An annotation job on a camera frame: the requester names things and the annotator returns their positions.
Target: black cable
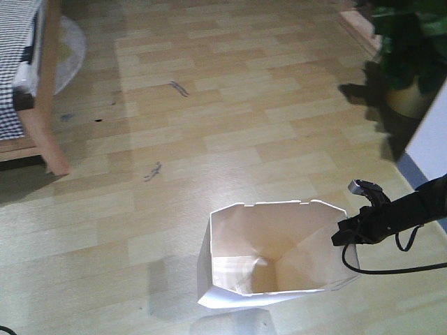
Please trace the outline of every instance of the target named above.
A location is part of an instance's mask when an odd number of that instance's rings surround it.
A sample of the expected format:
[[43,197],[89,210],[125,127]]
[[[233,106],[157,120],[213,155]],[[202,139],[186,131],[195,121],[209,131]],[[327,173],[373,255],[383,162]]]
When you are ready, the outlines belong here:
[[358,272],[359,274],[409,274],[411,272],[420,272],[420,271],[428,271],[428,270],[435,270],[435,269],[442,269],[444,267],[447,267],[446,263],[438,263],[438,264],[432,264],[432,265],[425,265],[423,267],[409,267],[406,269],[395,269],[395,270],[364,270],[359,269],[357,267],[353,267],[346,261],[346,250],[348,249],[350,243],[344,246],[343,252],[342,252],[342,261],[343,264],[349,268],[350,270],[354,272]]
[[4,327],[4,326],[0,326],[0,330],[3,331],[3,332],[8,333],[10,335],[17,335],[12,329],[9,329],[9,328]]
[[[357,272],[359,274],[409,274],[411,272],[420,272],[420,271],[428,271],[428,270],[435,270],[435,269],[442,269],[444,267],[447,267],[447,262],[445,263],[438,263],[438,264],[432,264],[432,265],[425,265],[423,267],[409,267],[409,268],[405,268],[405,269],[394,269],[394,270],[364,270],[364,269],[360,269],[357,267],[353,267],[352,265],[350,265],[347,261],[346,261],[346,250],[348,249],[349,244],[355,244],[355,240],[356,240],[356,236],[359,235],[359,231],[360,228],[362,227],[362,224],[365,220],[361,220],[356,228],[356,232],[353,234],[351,240],[346,243],[346,245],[343,248],[342,251],[342,262],[343,264],[350,270]],[[423,225],[419,225],[418,227],[416,227],[413,232],[411,233],[410,236],[410,240],[409,243],[407,244],[407,246],[405,248],[402,248],[402,245],[400,245],[400,241],[398,243],[398,247],[399,249],[405,251],[405,249],[410,249],[411,246],[413,245],[414,242],[414,238],[416,237],[416,233],[418,231],[418,229],[420,227],[422,227]]]
[[399,250],[404,251],[404,252],[407,252],[408,250],[410,250],[411,246],[413,246],[414,238],[416,237],[416,233],[418,232],[418,229],[423,226],[424,225],[418,225],[416,228],[413,229],[413,231],[411,232],[411,235],[410,235],[410,239],[408,240],[408,243],[406,244],[405,248],[402,247],[400,240],[399,240],[399,233],[397,232],[395,235],[395,240],[396,240],[396,244],[397,244],[397,247],[399,248]]

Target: green leaves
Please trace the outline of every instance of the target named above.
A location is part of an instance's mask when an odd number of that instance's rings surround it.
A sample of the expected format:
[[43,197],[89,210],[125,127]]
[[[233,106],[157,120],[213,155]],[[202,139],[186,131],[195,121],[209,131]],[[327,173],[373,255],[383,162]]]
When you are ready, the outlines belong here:
[[439,88],[447,73],[447,0],[370,2],[388,86],[405,89],[417,76],[421,93]]

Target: black and white checkered fabric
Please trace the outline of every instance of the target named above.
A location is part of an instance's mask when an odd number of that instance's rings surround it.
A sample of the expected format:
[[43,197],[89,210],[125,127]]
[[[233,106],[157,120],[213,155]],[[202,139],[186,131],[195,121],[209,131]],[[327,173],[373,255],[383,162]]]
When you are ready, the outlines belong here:
[[42,0],[0,0],[0,140],[24,136],[12,82]]

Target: plant pot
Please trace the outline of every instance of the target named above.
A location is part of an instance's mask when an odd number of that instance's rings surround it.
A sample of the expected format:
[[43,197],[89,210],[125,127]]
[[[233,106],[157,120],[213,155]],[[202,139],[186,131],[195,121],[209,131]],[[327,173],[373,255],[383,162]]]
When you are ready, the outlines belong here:
[[386,103],[395,112],[412,119],[422,119],[430,108],[437,92],[421,94],[418,78],[407,89],[389,89],[386,92]]

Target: white paper bag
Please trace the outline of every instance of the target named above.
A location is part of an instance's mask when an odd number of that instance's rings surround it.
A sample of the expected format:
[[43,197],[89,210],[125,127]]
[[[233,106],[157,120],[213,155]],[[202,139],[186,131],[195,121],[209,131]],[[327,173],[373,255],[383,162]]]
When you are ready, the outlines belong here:
[[[359,277],[331,236],[343,209],[320,200],[234,204],[210,215],[198,259],[198,303],[264,306],[338,290]],[[358,265],[355,245],[346,259]]]

